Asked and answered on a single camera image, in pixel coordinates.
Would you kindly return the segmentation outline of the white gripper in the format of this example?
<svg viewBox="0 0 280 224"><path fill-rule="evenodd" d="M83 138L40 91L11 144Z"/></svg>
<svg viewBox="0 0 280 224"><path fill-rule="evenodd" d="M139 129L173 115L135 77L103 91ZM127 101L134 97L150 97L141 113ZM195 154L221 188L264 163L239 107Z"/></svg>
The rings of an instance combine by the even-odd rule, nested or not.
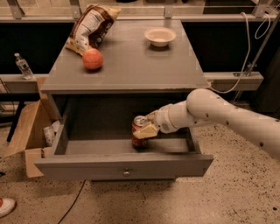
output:
<svg viewBox="0 0 280 224"><path fill-rule="evenodd" d="M149 121L146 125L133 132L137 139L155 137L159 130L165 134L176 132L182 125L182 106L179 103L168 104L159 110L154 110L146 115Z"/></svg>

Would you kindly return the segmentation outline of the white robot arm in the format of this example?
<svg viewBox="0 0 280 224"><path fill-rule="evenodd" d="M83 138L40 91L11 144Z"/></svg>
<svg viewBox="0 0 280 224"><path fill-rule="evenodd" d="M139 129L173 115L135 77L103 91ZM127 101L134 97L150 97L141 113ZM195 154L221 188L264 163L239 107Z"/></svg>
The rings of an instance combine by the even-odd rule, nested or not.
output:
<svg viewBox="0 0 280 224"><path fill-rule="evenodd" d="M143 127L133 131L137 139L168 134L186 127L219 123L280 159L280 121L276 118L236 107L209 89L193 90L184 101L168 104L142 119Z"/></svg>

